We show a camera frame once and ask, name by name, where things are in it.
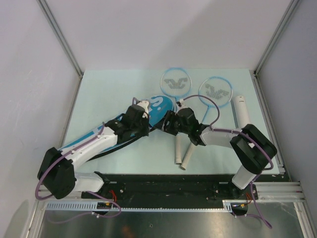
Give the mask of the white shuttlecock tube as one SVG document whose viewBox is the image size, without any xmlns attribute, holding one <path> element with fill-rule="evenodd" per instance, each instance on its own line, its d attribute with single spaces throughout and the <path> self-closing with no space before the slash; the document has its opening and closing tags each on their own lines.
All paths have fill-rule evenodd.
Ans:
<svg viewBox="0 0 317 238">
<path fill-rule="evenodd" d="M 251 123 L 246 100 L 244 96 L 236 96 L 233 99 L 236 120 L 239 128 Z"/>
</svg>

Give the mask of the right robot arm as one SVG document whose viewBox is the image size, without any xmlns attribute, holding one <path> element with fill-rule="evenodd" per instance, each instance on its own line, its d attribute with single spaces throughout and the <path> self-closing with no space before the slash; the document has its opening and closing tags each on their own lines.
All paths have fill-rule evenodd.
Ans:
<svg viewBox="0 0 317 238">
<path fill-rule="evenodd" d="M 227 184 L 225 194 L 240 199 L 246 194 L 246 187 L 265 170 L 273 168 L 272 158 L 277 148 L 253 124 L 243 128 L 224 129 L 199 123 L 191 108 L 175 113 L 167 111 L 155 124 L 155 128 L 172 135 L 186 134 L 195 146 L 221 146 L 233 149 L 241 167 Z"/>
</svg>

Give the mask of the blue sport racket bag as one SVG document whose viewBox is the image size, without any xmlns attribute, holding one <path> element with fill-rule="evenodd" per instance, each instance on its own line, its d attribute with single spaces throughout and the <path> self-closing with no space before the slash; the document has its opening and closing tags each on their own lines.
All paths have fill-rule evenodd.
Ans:
<svg viewBox="0 0 317 238">
<path fill-rule="evenodd" d="M 149 111 L 149 130 L 150 130 L 149 133 L 151 133 L 152 131 L 155 130 L 154 126 L 165 116 L 166 112 L 169 110 L 171 111 L 174 110 L 174 102 L 166 95 L 152 96 L 150 98 L 147 98 L 146 100 L 150 102 L 148 111 Z M 77 145 L 83 143 L 85 140 L 93 137 L 95 133 L 97 133 L 101 129 L 101 127 L 102 127 L 102 124 L 86 132 L 84 135 L 80 136 L 79 138 L 64 144 L 60 148 L 60 150 L 64 150 L 68 147 L 76 147 Z M 132 134 L 126 142 L 114 145 L 112 147 L 106 147 L 103 151 L 101 151 L 97 155 L 90 158 L 89 161 L 111 154 L 119 149 L 122 149 L 132 144 L 133 142 L 136 142 L 140 138 L 141 138 L 140 135 Z"/>
</svg>

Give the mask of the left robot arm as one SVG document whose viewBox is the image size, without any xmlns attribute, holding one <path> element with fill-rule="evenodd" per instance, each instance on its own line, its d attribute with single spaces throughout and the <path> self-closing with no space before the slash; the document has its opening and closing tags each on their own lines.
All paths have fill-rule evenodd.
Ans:
<svg viewBox="0 0 317 238">
<path fill-rule="evenodd" d="M 104 123 L 100 131 L 84 140 L 83 143 L 57 150 L 49 149 L 42 161 L 36 186 L 43 185 L 56 199 L 62 199 L 72 192 L 93 192 L 98 198 L 109 194 L 109 185 L 97 173 L 79 173 L 77 170 L 93 156 L 106 148 L 121 144 L 132 135 L 149 134 L 149 101 L 140 101 L 128 107 L 120 120 L 112 119 Z"/>
</svg>

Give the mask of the blue badminton racket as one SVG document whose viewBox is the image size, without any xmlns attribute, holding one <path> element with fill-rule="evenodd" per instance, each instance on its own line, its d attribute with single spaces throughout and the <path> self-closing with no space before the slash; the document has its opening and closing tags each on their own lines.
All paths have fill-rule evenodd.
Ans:
<svg viewBox="0 0 317 238">
<path fill-rule="evenodd" d="M 186 70 L 180 67 L 167 69 L 160 80 L 162 92 L 169 97 L 173 97 L 176 103 L 190 92 L 191 87 L 191 77 Z"/>
<path fill-rule="evenodd" d="M 232 98 L 233 89 L 231 83 L 220 76 L 213 76 L 206 79 L 199 87 L 198 90 L 199 99 L 208 108 L 204 114 L 203 120 L 206 119 L 208 112 L 211 108 L 215 108 L 218 111 L 221 107 L 226 106 Z M 195 145 L 190 144 L 184 157 L 181 155 L 181 139 L 177 135 L 175 138 L 175 163 L 185 170 L 187 164 L 194 151 Z"/>
</svg>

